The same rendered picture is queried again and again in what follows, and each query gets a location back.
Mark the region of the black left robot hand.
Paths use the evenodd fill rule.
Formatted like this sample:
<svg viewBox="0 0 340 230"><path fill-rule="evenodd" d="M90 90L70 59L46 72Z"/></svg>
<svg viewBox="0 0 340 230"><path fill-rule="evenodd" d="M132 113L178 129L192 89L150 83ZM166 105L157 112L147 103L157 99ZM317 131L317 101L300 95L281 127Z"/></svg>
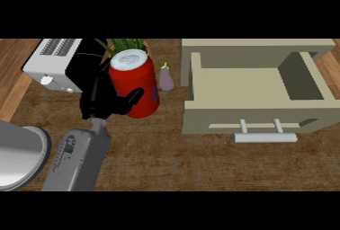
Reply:
<svg viewBox="0 0 340 230"><path fill-rule="evenodd" d="M83 119L107 119L113 114L126 115L144 96L144 88L138 87L126 96L120 96L110 76L111 61L99 65L95 78L83 90L80 111Z"/></svg>

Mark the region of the red can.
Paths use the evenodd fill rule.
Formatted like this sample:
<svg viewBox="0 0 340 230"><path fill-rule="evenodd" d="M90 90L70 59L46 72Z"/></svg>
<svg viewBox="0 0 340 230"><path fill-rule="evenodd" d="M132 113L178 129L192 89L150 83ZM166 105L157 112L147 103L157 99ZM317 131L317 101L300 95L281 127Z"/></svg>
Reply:
<svg viewBox="0 0 340 230"><path fill-rule="evenodd" d="M147 118L158 109L160 96L153 60L142 49L127 49L114 55L110 76L120 97L126 97L135 89L144 89L127 116L133 119Z"/></svg>

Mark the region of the olive drawer front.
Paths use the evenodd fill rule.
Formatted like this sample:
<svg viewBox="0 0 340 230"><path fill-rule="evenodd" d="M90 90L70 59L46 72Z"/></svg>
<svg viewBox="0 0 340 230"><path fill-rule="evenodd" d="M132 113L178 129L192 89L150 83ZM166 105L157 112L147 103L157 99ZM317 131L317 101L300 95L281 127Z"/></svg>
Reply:
<svg viewBox="0 0 340 230"><path fill-rule="evenodd" d="M185 101L182 133L240 133L241 119L249 133L275 133L275 119L284 133L311 133L340 122L340 101L292 101L289 104L232 105L229 108Z"/></svg>

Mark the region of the olive wooden drawer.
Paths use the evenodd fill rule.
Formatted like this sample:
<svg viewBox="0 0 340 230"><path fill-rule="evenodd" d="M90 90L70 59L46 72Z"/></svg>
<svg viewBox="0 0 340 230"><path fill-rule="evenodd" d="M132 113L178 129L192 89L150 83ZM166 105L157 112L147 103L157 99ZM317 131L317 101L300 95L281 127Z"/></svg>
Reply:
<svg viewBox="0 0 340 230"><path fill-rule="evenodd" d="M334 96L308 52L293 52L275 67L203 68L191 54L192 93L197 102L228 104L333 101Z"/></svg>

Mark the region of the purple eggplant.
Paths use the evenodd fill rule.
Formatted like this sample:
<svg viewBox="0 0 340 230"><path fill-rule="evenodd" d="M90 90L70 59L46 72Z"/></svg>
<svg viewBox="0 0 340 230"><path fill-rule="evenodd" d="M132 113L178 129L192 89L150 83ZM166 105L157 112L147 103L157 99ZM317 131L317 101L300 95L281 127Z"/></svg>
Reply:
<svg viewBox="0 0 340 230"><path fill-rule="evenodd" d="M164 91L172 91L175 88L173 78L170 76L170 67L167 64L161 66L160 71L160 86Z"/></svg>

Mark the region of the white and black toaster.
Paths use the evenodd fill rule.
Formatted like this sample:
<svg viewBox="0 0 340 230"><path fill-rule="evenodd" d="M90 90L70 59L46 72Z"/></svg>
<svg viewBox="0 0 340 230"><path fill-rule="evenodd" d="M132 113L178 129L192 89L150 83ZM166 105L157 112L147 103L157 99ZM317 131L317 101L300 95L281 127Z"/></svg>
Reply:
<svg viewBox="0 0 340 230"><path fill-rule="evenodd" d="M22 65L22 72L51 91L80 93L107 52L105 39L43 39Z"/></svg>

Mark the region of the green potted plant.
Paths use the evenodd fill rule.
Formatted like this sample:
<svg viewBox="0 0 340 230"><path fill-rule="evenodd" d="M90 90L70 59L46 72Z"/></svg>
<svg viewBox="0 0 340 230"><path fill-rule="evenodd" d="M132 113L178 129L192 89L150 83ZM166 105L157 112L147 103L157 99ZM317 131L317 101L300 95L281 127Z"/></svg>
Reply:
<svg viewBox="0 0 340 230"><path fill-rule="evenodd" d="M129 49L141 49L151 55L151 44L144 39L96 39L96 42L104 47L110 58Z"/></svg>

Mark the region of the grey round cylinder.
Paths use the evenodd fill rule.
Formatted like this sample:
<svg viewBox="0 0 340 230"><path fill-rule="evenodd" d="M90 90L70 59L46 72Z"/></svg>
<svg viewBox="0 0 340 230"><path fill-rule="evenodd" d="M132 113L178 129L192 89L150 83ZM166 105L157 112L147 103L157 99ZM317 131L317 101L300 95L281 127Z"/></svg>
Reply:
<svg viewBox="0 0 340 230"><path fill-rule="evenodd" d="M42 172L52 141L34 126L17 126L0 120L0 191L20 189Z"/></svg>

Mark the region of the brown textured mat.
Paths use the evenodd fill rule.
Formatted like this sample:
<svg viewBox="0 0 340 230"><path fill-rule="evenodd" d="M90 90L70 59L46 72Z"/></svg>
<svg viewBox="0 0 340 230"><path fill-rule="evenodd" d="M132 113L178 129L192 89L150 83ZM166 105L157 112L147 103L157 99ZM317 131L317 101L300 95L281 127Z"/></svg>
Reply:
<svg viewBox="0 0 340 230"><path fill-rule="evenodd" d="M151 59L167 64L175 88L160 92L160 107L145 119L108 119L111 149L101 165L96 190L340 190L340 122L293 143L235 143L232 134L184 134L185 101L216 107L250 106L197 102L181 85L181 40L157 39ZM330 51L314 61L326 81L334 65Z"/></svg>

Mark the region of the olive wooden cabinet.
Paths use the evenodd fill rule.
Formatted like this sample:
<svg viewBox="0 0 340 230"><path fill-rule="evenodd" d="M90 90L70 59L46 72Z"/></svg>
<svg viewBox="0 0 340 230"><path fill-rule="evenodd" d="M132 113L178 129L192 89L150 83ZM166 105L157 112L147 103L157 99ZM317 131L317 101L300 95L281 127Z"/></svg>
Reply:
<svg viewBox="0 0 340 230"><path fill-rule="evenodd" d="M292 52L306 52L318 61L333 47L331 39L182 39L181 85L190 85L192 53L201 54L206 68L271 68Z"/></svg>

